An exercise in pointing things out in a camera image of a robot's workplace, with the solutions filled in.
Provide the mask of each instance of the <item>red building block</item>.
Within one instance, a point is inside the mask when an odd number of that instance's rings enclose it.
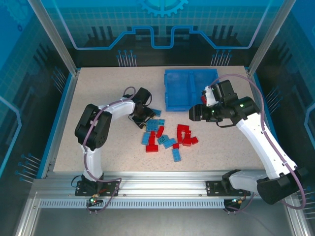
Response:
[[[161,125],[157,131],[157,138],[160,138],[162,136],[163,131],[164,131],[164,126]]]
[[[190,139],[190,141],[191,141],[191,144],[192,144],[192,145],[194,145],[194,144],[196,144],[196,143],[199,142],[199,140],[197,139],[197,137],[192,137],[192,138]]]
[[[148,145],[154,145],[155,144],[155,140],[156,140],[155,136],[150,136]]]
[[[177,131],[189,131],[189,125],[178,124]]]
[[[190,147],[191,146],[191,140],[190,139],[184,139],[183,140],[183,145],[187,146],[187,147]]]
[[[184,139],[190,139],[191,131],[185,131]]]
[[[179,144],[173,144],[174,149],[179,149]]]
[[[147,145],[146,152],[158,152],[158,145]]]
[[[177,142],[181,144],[183,142],[183,135],[181,131],[177,131]]]

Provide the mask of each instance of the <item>table surface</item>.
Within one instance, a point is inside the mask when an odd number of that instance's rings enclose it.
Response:
[[[108,139],[102,147],[104,171],[216,171],[233,169],[263,169],[258,155],[246,137],[237,129],[219,128],[215,123],[189,120],[188,112],[166,112],[164,102],[165,69],[188,67],[108,67],[82,68],[71,102],[56,163],[55,172],[83,171],[83,153],[75,127],[86,105],[106,105],[122,97],[128,86],[137,90],[144,87],[152,94],[150,108],[162,110],[165,119],[164,134],[176,139],[177,124],[190,126],[192,137],[199,143],[191,147],[180,146],[182,161],[174,162],[172,148],[159,146],[159,152],[146,153],[141,145],[144,130],[139,129],[128,117],[111,123]],[[216,68],[219,75],[237,73],[246,76],[243,66],[198,66],[189,68]],[[249,83],[231,78],[238,96],[252,97]]]

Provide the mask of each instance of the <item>gear logo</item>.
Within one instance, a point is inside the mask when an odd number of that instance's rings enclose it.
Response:
[[[0,6],[5,6],[11,17],[22,23],[29,14],[29,3],[27,0],[0,0]]]
[[[139,0],[139,3],[142,10],[147,10],[149,14],[164,17],[171,16],[172,13],[177,14],[177,10],[184,9],[184,4],[187,4],[188,0]]]

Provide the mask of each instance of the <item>blue plastic tray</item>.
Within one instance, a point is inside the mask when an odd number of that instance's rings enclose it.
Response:
[[[201,92],[217,77],[216,69],[165,70],[166,111],[188,111],[192,106],[201,104]]]

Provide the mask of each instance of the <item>blue building block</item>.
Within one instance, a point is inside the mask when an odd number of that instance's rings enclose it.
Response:
[[[168,149],[171,146],[173,146],[173,144],[175,144],[175,143],[176,143],[176,140],[174,138],[172,138],[172,139],[169,139],[169,140],[165,141],[163,143],[163,145],[164,145],[165,149]]]
[[[149,119],[147,122],[146,122],[146,125],[148,124],[158,124],[158,119]]]
[[[145,132],[145,133],[143,134],[141,144],[142,144],[142,145],[148,145],[149,137],[150,137],[150,133],[149,133],[149,132]]]
[[[156,110],[156,109],[151,109],[151,110],[156,114],[157,117],[161,116],[162,111]]]
[[[164,125],[165,124],[165,120],[164,119],[159,119],[158,120],[158,124],[159,125]]]
[[[147,132],[158,131],[158,124],[146,124]]]
[[[162,135],[158,140],[158,144],[163,144],[164,142],[166,142],[167,140],[169,140],[168,136],[166,134]]]
[[[174,162],[178,162],[181,161],[181,154],[179,153],[179,149],[173,149],[173,158],[174,158]]]

